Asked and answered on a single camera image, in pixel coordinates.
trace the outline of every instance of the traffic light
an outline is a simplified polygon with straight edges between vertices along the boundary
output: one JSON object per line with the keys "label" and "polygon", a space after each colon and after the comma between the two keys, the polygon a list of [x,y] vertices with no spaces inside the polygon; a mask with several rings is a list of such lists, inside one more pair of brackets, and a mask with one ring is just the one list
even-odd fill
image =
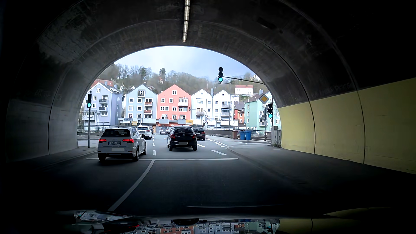
{"label": "traffic light", "polygon": [[88,94],[88,98],[87,98],[87,107],[88,108],[91,108],[91,96],[92,96],[92,94]]}
{"label": "traffic light", "polygon": [[219,67],[218,68],[218,71],[219,71],[219,73],[218,73],[218,81],[220,82],[220,84],[221,84],[221,82],[222,81],[224,81],[224,79],[223,79],[223,68],[222,67]]}
{"label": "traffic light", "polygon": [[267,112],[269,112],[269,114],[267,115],[267,117],[269,117],[269,119],[273,118],[273,105],[271,103],[269,103],[269,105],[267,105],[269,107],[269,109],[267,110]]}

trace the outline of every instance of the car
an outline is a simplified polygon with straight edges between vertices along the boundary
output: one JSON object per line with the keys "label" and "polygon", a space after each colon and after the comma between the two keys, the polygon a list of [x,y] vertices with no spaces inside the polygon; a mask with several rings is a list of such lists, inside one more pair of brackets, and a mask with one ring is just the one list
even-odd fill
{"label": "car", "polygon": [[197,139],[205,141],[205,130],[201,127],[192,127]]}
{"label": "car", "polygon": [[97,151],[101,162],[106,157],[130,157],[136,162],[139,155],[146,155],[146,141],[135,127],[112,127],[98,139]]}
{"label": "car", "polygon": [[159,133],[162,134],[169,134],[169,128],[168,127],[160,127]]}
{"label": "car", "polygon": [[149,126],[140,125],[140,126],[137,126],[136,128],[142,137],[147,138],[147,139],[152,139],[152,130],[150,129]]}
{"label": "car", "polygon": [[169,134],[169,151],[173,151],[174,148],[193,148],[194,151],[198,149],[198,140],[192,127],[174,126]]}

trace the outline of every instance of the tail light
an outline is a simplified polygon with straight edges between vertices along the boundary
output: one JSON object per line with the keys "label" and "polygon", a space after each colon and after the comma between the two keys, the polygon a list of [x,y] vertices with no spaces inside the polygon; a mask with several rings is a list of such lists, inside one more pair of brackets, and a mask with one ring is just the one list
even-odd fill
{"label": "tail light", "polygon": [[134,139],[124,139],[123,141],[127,143],[134,143]]}

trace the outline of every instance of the sky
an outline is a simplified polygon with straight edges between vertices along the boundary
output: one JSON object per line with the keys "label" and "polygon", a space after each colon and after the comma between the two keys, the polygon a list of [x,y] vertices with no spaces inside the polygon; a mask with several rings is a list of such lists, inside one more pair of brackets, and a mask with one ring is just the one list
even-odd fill
{"label": "sky", "polygon": [[223,54],[189,46],[162,46],[127,55],[115,63],[130,66],[150,67],[158,73],[164,67],[166,73],[174,70],[186,72],[196,77],[207,76],[215,79],[218,68],[224,69],[224,76],[244,75],[246,72],[254,74],[243,64]]}

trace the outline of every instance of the blue trash bin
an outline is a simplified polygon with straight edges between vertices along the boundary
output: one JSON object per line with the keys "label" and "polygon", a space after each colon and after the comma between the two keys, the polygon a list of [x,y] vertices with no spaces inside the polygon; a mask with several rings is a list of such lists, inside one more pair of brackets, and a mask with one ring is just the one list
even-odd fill
{"label": "blue trash bin", "polygon": [[244,136],[245,136],[245,139],[246,140],[251,140],[251,131],[246,131],[245,133],[244,133]]}
{"label": "blue trash bin", "polygon": [[240,130],[240,140],[245,140],[245,130]]}

